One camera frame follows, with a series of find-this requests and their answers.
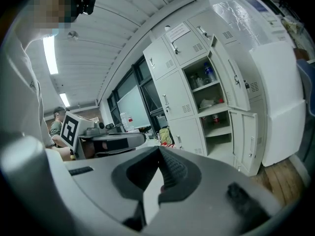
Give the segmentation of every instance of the locker handle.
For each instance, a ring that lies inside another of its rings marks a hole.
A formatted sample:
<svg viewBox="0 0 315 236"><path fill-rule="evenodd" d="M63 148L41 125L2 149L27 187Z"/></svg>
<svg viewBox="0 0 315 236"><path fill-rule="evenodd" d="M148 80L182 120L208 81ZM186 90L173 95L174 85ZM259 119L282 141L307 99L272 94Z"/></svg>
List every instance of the locker handle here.
<svg viewBox="0 0 315 236"><path fill-rule="evenodd" d="M168 103L168 101L167 101L167 99L166 99L166 94L163 94L162 96L164 97L165 104L166 104L166 105L169 105L169 103Z"/></svg>
<svg viewBox="0 0 315 236"><path fill-rule="evenodd" d="M183 145L182 145L182 139L181 139L181 137L180 136L177 136L177 139L178 139L178 142L179 142L179 148L182 148L183 147Z"/></svg>
<svg viewBox="0 0 315 236"><path fill-rule="evenodd" d="M150 64L151 64L151 67L154 69L154 62L153 62L153 58L150 58Z"/></svg>
<svg viewBox="0 0 315 236"><path fill-rule="evenodd" d="M206 38L208 38L208 39L210 40L210 38L209 38L207 32L206 32L201 26L197 26L197 31L199 31L199 33L200 33L201 35L204 35Z"/></svg>
<svg viewBox="0 0 315 236"><path fill-rule="evenodd" d="M234 67L232 66L232 63L231 63L230 59L228 59L227 61L228 61L228 63L230 64L230 66L231 66L231 68L232 68L232 70L233 70L235 84L236 84L236 85L240 85L240 81L239 81L239 79L238 79L238 77L237 77L237 74L236 74L236 72L235 72L235 70L234 70Z"/></svg>
<svg viewBox="0 0 315 236"><path fill-rule="evenodd" d="M173 51L175 52L175 54L178 54L177 46L175 45L175 43L171 42L171 45L172 45L172 48L173 48Z"/></svg>
<svg viewBox="0 0 315 236"><path fill-rule="evenodd" d="M251 148L250 148L250 150L251 150L251 152L253 153L253 146L254 146L254 143L255 143L255 138L252 136L251 137Z"/></svg>

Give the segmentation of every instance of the shirt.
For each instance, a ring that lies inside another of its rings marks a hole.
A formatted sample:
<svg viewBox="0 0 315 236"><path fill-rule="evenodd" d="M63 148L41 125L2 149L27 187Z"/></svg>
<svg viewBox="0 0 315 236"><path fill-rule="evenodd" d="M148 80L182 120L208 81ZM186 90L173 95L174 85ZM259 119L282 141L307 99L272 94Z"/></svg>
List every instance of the shirt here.
<svg viewBox="0 0 315 236"><path fill-rule="evenodd" d="M0 130L22 132L53 146L44 120L40 85L30 58L14 32L0 53Z"/></svg>
<svg viewBox="0 0 315 236"><path fill-rule="evenodd" d="M61 133L62 123L60 121L54 121L51 124L50 128L50 136L53 138L54 136L59 136Z"/></svg>

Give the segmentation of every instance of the plastic bottle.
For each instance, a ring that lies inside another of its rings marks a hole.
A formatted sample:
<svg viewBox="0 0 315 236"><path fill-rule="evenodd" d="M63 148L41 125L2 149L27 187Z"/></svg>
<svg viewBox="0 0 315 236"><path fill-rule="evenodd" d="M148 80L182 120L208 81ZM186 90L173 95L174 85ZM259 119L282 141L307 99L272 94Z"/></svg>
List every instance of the plastic bottle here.
<svg viewBox="0 0 315 236"><path fill-rule="evenodd" d="M202 86L203 86L203 81L202 81L202 79L198 76L198 74L196 74L196 84L197 84L197 87L202 87Z"/></svg>
<svg viewBox="0 0 315 236"><path fill-rule="evenodd" d="M216 81L217 80L216 75L215 75L212 67L210 66L210 64L208 62L205 62L204 66L205 66L205 73L209 77L211 82Z"/></svg>
<svg viewBox="0 0 315 236"><path fill-rule="evenodd" d="M190 86L192 90L197 88L196 79L194 75L191 75L190 77Z"/></svg>
<svg viewBox="0 0 315 236"><path fill-rule="evenodd" d="M127 115L128 118L127 118L127 123L128 123L128 132L131 131L131 130L134 130L134 126L133 126L133 119L131 117L131 115Z"/></svg>
<svg viewBox="0 0 315 236"><path fill-rule="evenodd" d="M126 117L126 113L123 112L120 114L120 119L122 120L122 125L124 126L125 131L129 130L129 125Z"/></svg>

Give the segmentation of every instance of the locker door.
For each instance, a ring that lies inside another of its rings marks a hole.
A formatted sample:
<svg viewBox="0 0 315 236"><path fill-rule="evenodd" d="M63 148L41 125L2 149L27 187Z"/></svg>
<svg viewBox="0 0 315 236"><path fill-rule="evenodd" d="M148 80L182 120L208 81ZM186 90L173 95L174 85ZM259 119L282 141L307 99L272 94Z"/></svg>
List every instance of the locker door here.
<svg viewBox="0 0 315 236"><path fill-rule="evenodd" d="M215 35L209 51L209 60L219 75L227 105L245 111L250 110L250 101L240 69Z"/></svg>
<svg viewBox="0 0 315 236"><path fill-rule="evenodd" d="M169 38L166 36L166 34L164 37L171 47L179 65L182 65L187 61L207 52L207 49L193 31L186 33L185 35L176 39L173 43L169 41Z"/></svg>
<svg viewBox="0 0 315 236"><path fill-rule="evenodd" d="M200 13L192 18L188 19L188 22L198 31L202 38L206 41L208 46L211 44L212 35L214 29L211 25L210 13L205 11Z"/></svg>
<svg viewBox="0 0 315 236"><path fill-rule="evenodd" d="M234 158L234 168L236 168L239 172L242 172L243 174L250 177L250 173L246 168L237 160L237 158Z"/></svg>
<svg viewBox="0 0 315 236"><path fill-rule="evenodd" d="M204 11L192 18L188 22L197 30L197 32L206 41L208 46L211 45L214 32L220 36L223 44L236 41L236 38L230 32L226 22L213 10Z"/></svg>
<svg viewBox="0 0 315 236"><path fill-rule="evenodd" d="M250 171L256 155L258 118L255 113L229 110L232 123L233 154Z"/></svg>
<svg viewBox="0 0 315 236"><path fill-rule="evenodd" d="M193 115L188 94L178 71L156 81L156 87L167 120Z"/></svg>
<svg viewBox="0 0 315 236"><path fill-rule="evenodd" d="M143 54L155 80L177 67L162 38L149 45Z"/></svg>
<svg viewBox="0 0 315 236"><path fill-rule="evenodd" d="M196 119L173 120L169 125L177 148L204 155Z"/></svg>

